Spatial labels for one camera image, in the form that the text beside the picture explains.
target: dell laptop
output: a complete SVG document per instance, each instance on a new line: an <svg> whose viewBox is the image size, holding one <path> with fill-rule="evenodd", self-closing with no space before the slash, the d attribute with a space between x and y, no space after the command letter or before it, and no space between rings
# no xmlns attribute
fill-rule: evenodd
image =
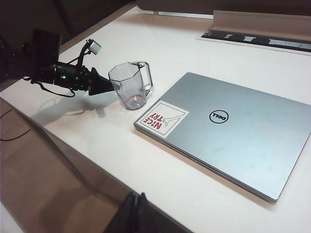
<svg viewBox="0 0 311 233"><path fill-rule="evenodd" d="M187 73L134 126L275 202L310 135L311 106Z"/></svg>

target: sticker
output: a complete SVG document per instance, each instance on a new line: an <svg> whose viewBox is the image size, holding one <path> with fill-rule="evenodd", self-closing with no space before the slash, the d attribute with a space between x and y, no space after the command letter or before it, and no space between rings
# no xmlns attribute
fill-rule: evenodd
<svg viewBox="0 0 311 233"><path fill-rule="evenodd" d="M138 125L166 138L189 112L160 100L151 110L143 115Z"/></svg>

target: dell logo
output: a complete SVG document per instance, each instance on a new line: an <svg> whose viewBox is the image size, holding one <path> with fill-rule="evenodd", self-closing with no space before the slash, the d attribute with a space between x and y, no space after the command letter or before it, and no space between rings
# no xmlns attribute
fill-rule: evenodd
<svg viewBox="0 0 311 233"><path fill-rule="evenodd" d="M229 119L229 114L224 110L215 110L209 114L209 119L216 124L221 124Z"/></svg>

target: pitcher handle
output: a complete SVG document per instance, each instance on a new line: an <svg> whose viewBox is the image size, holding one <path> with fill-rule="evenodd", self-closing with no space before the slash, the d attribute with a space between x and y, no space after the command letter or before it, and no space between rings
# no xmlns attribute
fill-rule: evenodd
<svg viewBox="0 0 311 233"><path fill-rule="evenodd" d="M144 61L132 62L132 64L136 65L140 70L142 83L144 84L144 88L145 88L146 96L147 96L154 86L152 83L149 64Z"/></svg>

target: floor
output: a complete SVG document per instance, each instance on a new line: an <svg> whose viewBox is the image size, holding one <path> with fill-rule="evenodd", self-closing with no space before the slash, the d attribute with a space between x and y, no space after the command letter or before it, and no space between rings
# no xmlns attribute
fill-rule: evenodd
<svg viewBox="0 0 311 233"><path fill-rule="evenodd" d="M130 3L62 51L135 6ZM2 83L1 89L13 81ZM101 233L130 189L0 100L1 232ZM152 207L159 232L189 232Z"/></svg>

